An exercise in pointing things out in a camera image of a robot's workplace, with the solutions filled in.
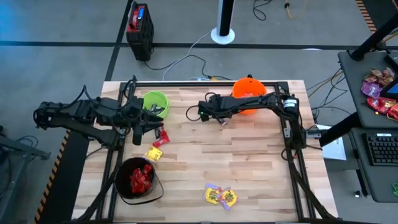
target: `white cable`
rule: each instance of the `white cable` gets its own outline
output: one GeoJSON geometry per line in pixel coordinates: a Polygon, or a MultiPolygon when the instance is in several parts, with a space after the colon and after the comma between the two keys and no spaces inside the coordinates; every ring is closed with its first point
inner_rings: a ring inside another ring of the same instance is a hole
{"type": "Polygon", "coordinates": [[[210,81],[209,78],[202,78],[202,77],[191,77],[188,80],[196,80],[196,81],[210,81]]]}
{"type": "Polygon", "coordinates": [[[163,73],[162,81],[164,81],[164,77],[166,76],[167,72],[168,72],[172,67],[174,67],[174,65],[176,65],[177,63],[179,63],[179,62],[181,62],[182,60],[184,60],[185,58],[187,58],[188,55],[191,53],[191,50],[192,50],[193,46],[195,46],[195,44],[199,43],[199,41],[201,41],[203,38],[205,38],[207,35],[209,35],[210,32],[211,32],[211,31],[209,31],[209,32],[208,32],[207,34],[205,34],[204,36],[200,37],[200,38],[198,39],[198,41],[196,41],[194,44],[192,44],[192,46],[189,48],[189,51],[188,51],[188,53],[186,54],[186,56],[184,56],[184,57],[178,59],[178,60],[175,61],[169,68],[167,68],[167,70],[163,73]]]}

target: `gray floor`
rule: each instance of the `gray floor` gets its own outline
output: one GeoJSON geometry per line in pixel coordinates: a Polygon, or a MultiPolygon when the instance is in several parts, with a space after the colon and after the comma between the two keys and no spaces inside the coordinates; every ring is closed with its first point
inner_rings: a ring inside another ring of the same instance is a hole
{"type": "MultiPolygon", "coordinates": [[[[149,4],[156,42],[192,43],[215,26],[216,1],[143,2],[149,4]]],[[[292,9],[300,14],[303,1],[296,2],[292,9]]],[[[114,42],[126,3],[0,0],[0,41],[114,42]]],[[[261,22],[251,12],[252,0],[236,1],[234,43],[358,45],[370,34],[354,0],[308,0],[305,15],[294,20],[287,18],[283,5],[283,0],[275,0],[264,6],[267,20],[261,22]]],[[[210,43],[211,39],[207,37],[203,42],[210,43]]],[[[84,84],[91,95],[98,95],[112,51],[108,47],[0,47],[0,124],[7,128],[11,138],[33,134],[40,140],[39,148],[53,152],[49,160],[29,165],[27,184],[19,196],[18,209],[12,214],[14,220],[33,220],[65,133],[63,129],[35,129],[33,110],[44,100],[71,101],[84,84]]],[[[149,65],[163,67],[186,52],[187,49],[156,49],[149,65]]],[[[312,86],[339,69],[338,51],[333,50],[194,49],[192,53],[206,60],[206,74],[233,79],[250,73],[262,80],[303,79],[306,86],[312,86]]],[[[201,67],[200,60],[186,59],[167,74],[166,80],[200,77],[201,67]]],[[[112,80],[128,80],[133,75],[139,80],[161,80],[163,72],[149,70],[135,61],[129,48],[121,48],[112,80]]],[[[339,87],[347,86],[341,82],[339,87]]],[[[318,106],[329,88],[326,86],[313,95],[311,105],[318,106]]],[[[330,106],[354,111],[349,93],[330,106]]],[[[342,111],[325,108],[318,121],[335,124],[345,117],[342,111]]],[[[353,191],[359,189],[355,173],[331,171],[329,175],[340,217],[394,223],[393,211],[398,205],[353,197],[353,191]]]]}

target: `yellow candy wrapper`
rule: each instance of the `yellow candy wrapper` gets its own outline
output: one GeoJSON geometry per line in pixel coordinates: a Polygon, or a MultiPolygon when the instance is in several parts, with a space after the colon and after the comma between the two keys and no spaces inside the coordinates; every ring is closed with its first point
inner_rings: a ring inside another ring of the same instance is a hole
{"type": "Polygon", "coordinates": [[[206,184],[205,193],[203,199],[207,202],[217,205],[220,201],[218,195],[221,193],[221,187],[217,187],[213,184],[206,184]]]}
{"type": "Polygon", "coordinates": [[[157,162],[159,161],[162,154],[163,152],[160,149],[151,146],[149,150],[145,152],[144,157],[150,161],[157,162]]]}
{"type": "Polygon", "coordinates": [[[218,198],[220,199],[221,204],[224,206],[226,210],[231,209],[231,207],[236,203],[238,200],[238,196],[235,194],[230,187],[222,191],[218,198]]]}

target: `white stand base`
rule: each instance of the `white stand base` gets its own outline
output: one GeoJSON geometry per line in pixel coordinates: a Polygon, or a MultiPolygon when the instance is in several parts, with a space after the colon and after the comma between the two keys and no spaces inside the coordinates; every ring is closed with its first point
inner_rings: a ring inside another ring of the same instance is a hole
{"type": "Polygon", "coordinates": [[[225,37],[222,37],[217,34],[217,27],[211,31],[211,38],[217,44],[230,44],[235,39],[235,32],[232,29],[229,29],[229,34],[225,37]]]}

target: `black desk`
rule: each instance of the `black desk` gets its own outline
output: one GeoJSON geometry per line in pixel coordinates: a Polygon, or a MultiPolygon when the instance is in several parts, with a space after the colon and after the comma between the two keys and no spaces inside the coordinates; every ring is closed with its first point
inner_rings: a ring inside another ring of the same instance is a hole
{"type": "Polygon", "coordinates": [[[344,71],[346,81],[353,97],[356,112],[334,125],[320,139],[321,146],[334,141],[340,136],[348,134],[352,149],[358,162],[356,173],[364,195],[371,192],[377,202],[398,202],[398,197],[392,193],[392,183],[398,182],[398,167],[370,166],[367,156],[367,148],[361,137],[362,133],[391,132],[396,129],[398,123],[383,115],[376,115],[366,105],[366,96],[361,93],[363,79],[371,71],[371,68],[384,70],[389,65],[384,61],[387,53],[369,52],[362,61],[352,60],[348,52],[338,54],[341,69],[344,71]]]}
{"type": "Polygon", "coordinates": [[[392,129],[361,129],[353,128],[349,132],[351,144],[358,156],[358,165],[361,169],[361,175],[365,180],[366,188],[362,191],[370,190],[372,198],[376,202],[395,202],[398,203],[398,197],[393,194],[393,183],[398,183],[398,167],[371,166],[364,145],[362,134],[372,131],[374,133],[395,133],[392,129]]]}
{"type": "Polygon", "coordinates": [[[366,105],[367,97],[361,93],[363,79],[370,74],[371,68],[384,70],[391,67],[384,61],[386,55],[385,52],[370,52],[365,55],[364,60],[357,62],[349,57],[348,52],[338,54],[341,69],[344,71],[359,120],[364,128],[398,128],[397,122],[382,115],[376,116],[366,105]]]}
{"type": "Polygon", "coordinates": [[[383,115],[376,115],[366,105],[366,96],[361,93],[363,79],[366,75],[369,75],[371,68],[384,70],[388,67],[388,64],[384,61],[386,55],[387,53],[384,52],[369,52],[362,61],[357,62],[351,59],[348,52],[338,54],[356,112],[330,128],[320,139],[321,146],[327,145],[334,139],[348,133],[354,127],[398,128],[396,121],[391,121],[383,115]]]}

